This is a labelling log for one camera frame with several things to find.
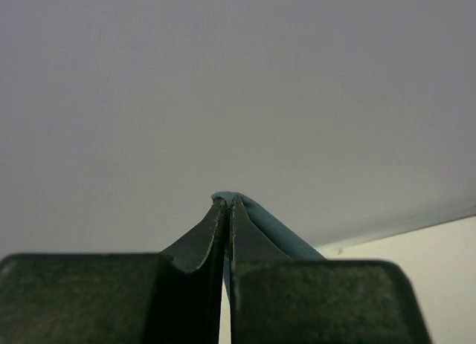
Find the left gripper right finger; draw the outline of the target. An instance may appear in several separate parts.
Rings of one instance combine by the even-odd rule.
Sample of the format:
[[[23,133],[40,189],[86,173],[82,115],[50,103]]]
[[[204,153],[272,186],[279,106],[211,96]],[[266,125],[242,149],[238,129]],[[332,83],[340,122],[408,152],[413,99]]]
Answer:
[[[429,343],[414,289],[379,260],[301,260],[230,208],[233,343]]]

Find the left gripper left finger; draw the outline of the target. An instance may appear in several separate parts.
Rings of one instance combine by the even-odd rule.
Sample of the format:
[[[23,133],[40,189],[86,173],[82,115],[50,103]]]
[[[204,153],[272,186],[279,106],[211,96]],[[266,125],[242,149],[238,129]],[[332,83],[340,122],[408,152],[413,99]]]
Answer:
[[[228,208],[158,253],[1,261],[3,343],[217,343]]]

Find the blue-grey t shirt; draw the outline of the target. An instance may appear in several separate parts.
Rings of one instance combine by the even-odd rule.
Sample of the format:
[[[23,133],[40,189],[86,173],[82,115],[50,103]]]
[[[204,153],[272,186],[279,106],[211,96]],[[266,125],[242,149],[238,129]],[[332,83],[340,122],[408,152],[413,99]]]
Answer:
[[[247,195],[239,192],[220,191],[215,192],[211,196],[213,201],[219,198],[224,199],[229,207],[232,200],[236,197],[242,200],[251,222],[287,256],[306,261],[326,260],[315,248],[306,243],[268,210]]]

